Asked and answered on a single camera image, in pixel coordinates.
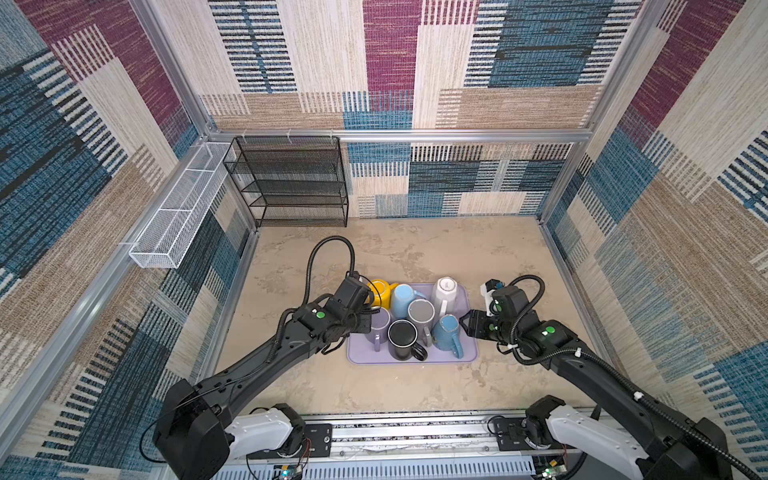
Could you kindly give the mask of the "grey ceramic mug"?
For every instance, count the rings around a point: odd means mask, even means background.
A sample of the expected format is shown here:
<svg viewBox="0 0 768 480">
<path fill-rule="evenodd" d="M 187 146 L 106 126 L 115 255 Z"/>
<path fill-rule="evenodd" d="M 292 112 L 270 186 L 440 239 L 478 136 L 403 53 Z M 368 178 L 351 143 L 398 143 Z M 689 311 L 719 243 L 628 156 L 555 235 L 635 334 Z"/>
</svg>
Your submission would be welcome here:
<svg viewBox="0 0 768 480">
<path fill-rule="evenodd" d="M 429 300 L 417 298 L 409 304 L 407 315 L 417 329 L 418 342 L 425 347 L 432 346 L 431 330 L 436 315 L 432 303 Z"/>
</svg>

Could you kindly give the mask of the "lavender plastic tray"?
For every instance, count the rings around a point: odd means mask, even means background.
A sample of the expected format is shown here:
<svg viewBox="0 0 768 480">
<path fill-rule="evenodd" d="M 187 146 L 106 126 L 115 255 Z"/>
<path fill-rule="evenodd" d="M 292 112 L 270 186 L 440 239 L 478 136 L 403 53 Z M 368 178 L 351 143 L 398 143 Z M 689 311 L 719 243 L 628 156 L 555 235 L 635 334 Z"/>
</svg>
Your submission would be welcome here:
<svg viewBox="0 0 768 480">
<path fill-rule="evenodd" d="M 470 310 L 469 296 L 466 288 L 458 286 L 458 296 L 455 304 L 455 316 L 459 318 Z M 463 349 L 463 357 L 456 357 L 451 351 L 443 351 L 435 346 L 427 348 L 428 358 L 425 364 L 456 364 L 471 363 L 478 356 L 477 341 L 466 335 L 462 328 L 459 328 L 459 340 Z M 347 359 L 356 365 L 398 365 L 398 364 L 421 364 L 421 361 L 410 358 L 407 361 L 399 361 L 394 358 L 389 350 L 389 343 L 380 347 L 379 351 L 362 334 L 351 334 L 345 343 Z"/>
</svg>

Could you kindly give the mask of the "blue floral dotted mug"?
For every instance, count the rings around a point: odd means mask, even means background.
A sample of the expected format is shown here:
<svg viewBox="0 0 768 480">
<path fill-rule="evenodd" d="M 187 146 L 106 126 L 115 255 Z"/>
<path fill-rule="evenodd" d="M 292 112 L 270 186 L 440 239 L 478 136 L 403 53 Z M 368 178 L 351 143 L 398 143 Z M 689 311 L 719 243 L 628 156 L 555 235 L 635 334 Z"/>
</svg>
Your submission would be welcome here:
<svg viewBox="0 0 768 480">
<path fill-rule="evenodd" d="M 458 319 L 448 314 L 440 318 L 432 329 L 434 346 L 441 350 L 451 352 L 457 359 L 464 357 L 464 349 L 460 340 L 461 327 Z"/>
</svg>

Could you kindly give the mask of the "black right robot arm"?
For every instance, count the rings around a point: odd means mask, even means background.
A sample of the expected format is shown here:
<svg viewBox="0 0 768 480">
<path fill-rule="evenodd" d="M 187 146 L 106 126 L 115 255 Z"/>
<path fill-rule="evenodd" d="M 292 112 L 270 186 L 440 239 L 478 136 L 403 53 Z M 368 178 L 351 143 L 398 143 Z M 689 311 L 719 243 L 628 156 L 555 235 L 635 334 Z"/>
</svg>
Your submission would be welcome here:
<svg viewBox="0 0 768 480">
<path fill-rule="evenodd" d="M 722 429 L 692 421 L 599 358 L 571 329 L 528 312 L 520 322 L 472 310 L 460 319 L 472 338 L 496 343 L 526 366 L 539 365 L 576 386 L 620 424 L 615 430 L 547 395 L 526 410 L 530 447 L 571 446 L 631 479 L 730 479 L 739 464 Z"/>
</svg>

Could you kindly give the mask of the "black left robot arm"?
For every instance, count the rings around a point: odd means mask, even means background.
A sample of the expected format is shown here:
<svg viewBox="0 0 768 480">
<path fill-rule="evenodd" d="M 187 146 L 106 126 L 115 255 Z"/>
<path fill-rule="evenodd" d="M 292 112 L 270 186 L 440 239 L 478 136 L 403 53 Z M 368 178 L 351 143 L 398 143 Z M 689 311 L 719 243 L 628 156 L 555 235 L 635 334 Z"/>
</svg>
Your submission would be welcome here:
<svg viewBox="0 0 768 480">
<path fill-rule="evenodd" d="M 367 333 L 374 293 L 357 273 L 333 294 L 286 309 L 276 333 L 235 364 L 195 384 L 182 379 L 163 400 L 152 441 L 179 479 L 210 479 L 246 435 L 237 415 L 282 374 L 352 333 Z"/>
</svg>

